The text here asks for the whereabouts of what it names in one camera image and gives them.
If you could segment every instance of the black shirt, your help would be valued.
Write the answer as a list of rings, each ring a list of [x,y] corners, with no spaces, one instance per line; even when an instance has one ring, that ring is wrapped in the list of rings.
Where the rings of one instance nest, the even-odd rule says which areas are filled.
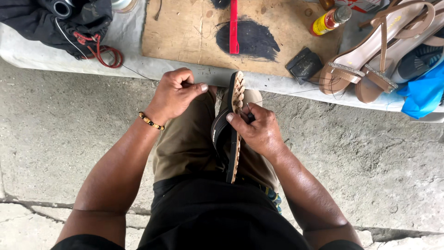
[[[170,187],[160,199],[157,196],[138,250],[312,249],[268,197],[251,184],[193,178]],[[53,247],[77,249],[123,248],[95,235],[72,236]],[[362,250],[345,240],[321,248],[336,249]]]

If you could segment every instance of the khaki pants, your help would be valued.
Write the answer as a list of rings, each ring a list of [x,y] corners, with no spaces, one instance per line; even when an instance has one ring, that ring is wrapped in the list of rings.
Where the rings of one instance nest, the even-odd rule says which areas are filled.
[[[227,98],[222,99],[221,110]],[[257,90],[245,90],[243,103],[262,105]],[[216,170],[216,150],[211,141],[215,101],[209,92],[194,99],[185,112],[165,125],[153,159],[154,182],[197,171]],[[241,141],[238,174],[279,192],[278,178],[270,162]]]

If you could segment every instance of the beaded bracelet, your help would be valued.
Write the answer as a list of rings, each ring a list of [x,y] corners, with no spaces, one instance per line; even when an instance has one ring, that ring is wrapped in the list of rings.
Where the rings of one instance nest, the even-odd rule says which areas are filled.
[[[145,114],[144,114],[143,112],[139,112],[139,116],[140,116],[140,117],[141,117],[146,123],[148,123],[148,125],[150,125],[150,126],[152,126],[152,127],[155,127],[155,128],[157,128],[157,129],[159,129],[159,130],[164,130],[164,129],[165,129],[165,126],[157,125],[157,124],[155,124],[154,122],[152,122],[150,119],[148,119],[148,117],[146,117]]]

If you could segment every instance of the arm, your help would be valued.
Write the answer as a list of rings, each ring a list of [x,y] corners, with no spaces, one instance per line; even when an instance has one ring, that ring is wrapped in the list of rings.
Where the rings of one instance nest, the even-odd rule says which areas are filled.
[[[307,241],[315,249],[338,239],[361,245],[352,225],[327,190],[285,145],[274,113],[254,103],[249,105],[256,118],[250,125],[234,113],[228,115],[227,120],[254,151],[273,165]]]
[[[206,84],[193,84],[189,69],[167,72],[145,115],[158,125],[182,114]],[[125,215],[139,190],[148,155],[160,130],[141,118],[97,162],[83,183],[57,242],[78,234],[94,234],[125,247]]]

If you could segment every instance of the blue plastic bag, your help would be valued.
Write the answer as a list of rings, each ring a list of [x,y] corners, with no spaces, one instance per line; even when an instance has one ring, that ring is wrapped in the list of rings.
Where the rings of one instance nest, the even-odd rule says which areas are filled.
[[[419,119],[435,110],[444,92],[444,64],[436,66],[416,81],[411,81],[398,94],[407,97],[401,112]]]

